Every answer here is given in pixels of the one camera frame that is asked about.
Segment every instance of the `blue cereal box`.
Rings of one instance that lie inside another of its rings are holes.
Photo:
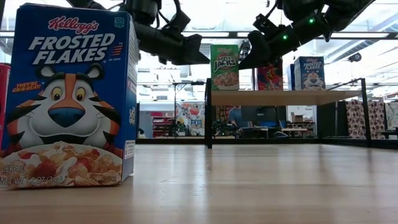
[[[17,10],[0,186],[120,184],[133,172],[138,44],[126,12]]]
[[[294,77],[294,64],[290,64],[286,69],[287,84],[289,85],[289,90],[296,90],[295,77]]]
[[[323,57],[299,57],[294,63],[296,90],[325,90]]]

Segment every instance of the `curtain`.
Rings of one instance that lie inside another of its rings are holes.
[[[384,105],[382,101],[368,102],[369,123],[372,139],[384,139]],[[346,102],[348,134],[352,138],[365,138],[365,118],[363,102],[352,100]]]
[[[386,103],[386,118],[388,130],[398,127],[398,103]]]

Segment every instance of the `red cereal box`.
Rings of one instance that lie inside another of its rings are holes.
[[[0,146],[2,132],[4,129],[4,119],[6,115],[6,93],[9,75],[10,66],[6,64],[0,64]]]
[[[275,65],[257,68],[258,90],[283,90],[282,60]]]

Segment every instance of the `cardboard box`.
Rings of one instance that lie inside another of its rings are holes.
[[[283,90],[282,60],[275,65],[257,68],[258,90]]]
[[[212,90],[239,90],[237,45],[211,45],[210,63]]]
[[[296,90],[325,90],[323,57],[299,57],[294,63]]]
[[[21,6],[0,185],[115,185],[127,178],[134,162],[138,53],[126,12]]]
[[[287,83],[288,83],[288,88],[289,90],[296,90],[296,80],[294,76],[294,64],[290,64],[287,67]]]
[[[6,117],[6,95],[9,76],[10,66],[0,64],[0,146],[2,141],[2,133],[4,131],[4,120]]]
[[[292,122],[303,122],[304,121],[304,114],[294,114],[291,112],[292,115]]]

